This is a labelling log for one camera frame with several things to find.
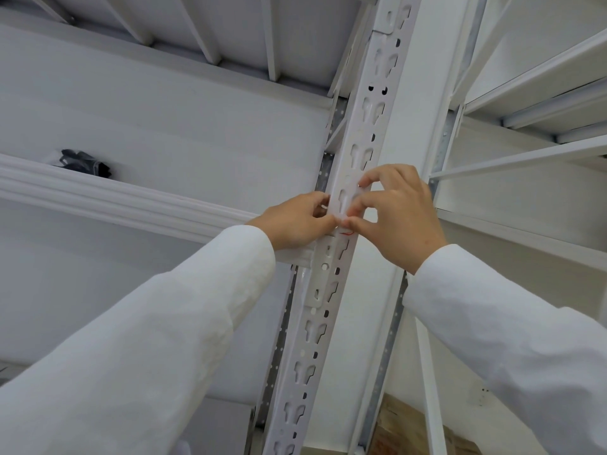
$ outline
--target white sleeve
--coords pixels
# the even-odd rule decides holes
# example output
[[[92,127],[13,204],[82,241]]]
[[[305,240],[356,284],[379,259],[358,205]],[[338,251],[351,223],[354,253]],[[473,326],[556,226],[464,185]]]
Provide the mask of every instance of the white sleeve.
[[[0,388],[0,452],[167,455],[275,265],[236,226],[142,284]]]
[[[607,453],[607,330],[595,320],[454,244],[424,262],[404,304],[551,455]]]

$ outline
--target white wall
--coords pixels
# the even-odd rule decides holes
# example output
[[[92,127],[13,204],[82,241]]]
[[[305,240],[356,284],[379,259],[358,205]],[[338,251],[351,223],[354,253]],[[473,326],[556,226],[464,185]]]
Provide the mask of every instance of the white wall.
[[[478,44],[507,0],[488,0]],[[556,56],[607,26],[600,0],[525,0],[525,10],[508,32],[468,93],[467,102]]]
[[[30,364],[199,244],[61,212],[0,201],[0,358]],[[290,267],[234,333],[209,396],[255,405]]]
[[[249,212],[314,188],[330,99],[0,9],[0,153]]]
[[[423,166],[465,5],[466,0],[422,0],[380,164]],[[392,264],[359,238],[306,446],[348,450],[394,272]]]
[[[607,275],[518,244],[443,223],[447,239],[473,253],[508,279],[555,306],[595,316]],[[480,378],[431,337],[443,423],[476,442],[484,455],[545,454],[532,432],[497,398],[483,407],[469,402]],[[386,391],[423,409],[423,385],[412,316],[401,325]]]
[[[462,127],[448,167],[491,160],[544,147],[529,137],[499,127],[487,131]],[[497,222],[581,246],[607,251],[607,175],[571,163],[445,180],[440,209]]]

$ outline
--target white metal upright post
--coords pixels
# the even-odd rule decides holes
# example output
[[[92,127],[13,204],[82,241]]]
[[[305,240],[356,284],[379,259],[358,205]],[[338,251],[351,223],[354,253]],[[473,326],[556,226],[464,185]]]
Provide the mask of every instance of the white metal upright post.
[[[363,172],[375,167],[421,0],[379,0],[344,138],[327,191],[329,212],[344,216],[360,194]],[[337,229],[321,238],[311,270],[298,275],[285,354],[271,404],[263,455],[298,455],[320,383],[357,236]]]

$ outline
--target cardboard box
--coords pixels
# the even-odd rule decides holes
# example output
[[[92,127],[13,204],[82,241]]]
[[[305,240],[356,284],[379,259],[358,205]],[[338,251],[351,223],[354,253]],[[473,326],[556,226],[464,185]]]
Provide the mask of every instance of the cardboard box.
[[[476,444],[443,427],[447,455],[482,455]],[[429,455],[426,417],[389,395],[383,401],[367,455]]]

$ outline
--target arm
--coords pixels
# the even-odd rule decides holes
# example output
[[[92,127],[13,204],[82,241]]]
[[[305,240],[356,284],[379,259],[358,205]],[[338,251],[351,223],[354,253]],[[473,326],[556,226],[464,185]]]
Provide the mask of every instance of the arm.
[[[415,273],[405,306],[551,454],[607,451],[607,330],[556,308],[455,244]]]
[[[0,388],[0,451],[167,455],[273,277],[274,250],[337,225],[317,218],[327,201],[300,195],[224,230]]]
[[[551,454],[607,451],[607,331],[557,309],[455,245],[412,166],[360,180],[384,191],[356,198],[343,225],[414,274],[404,304],[533,430]],[[377,209],[377,222],[360,217]]]

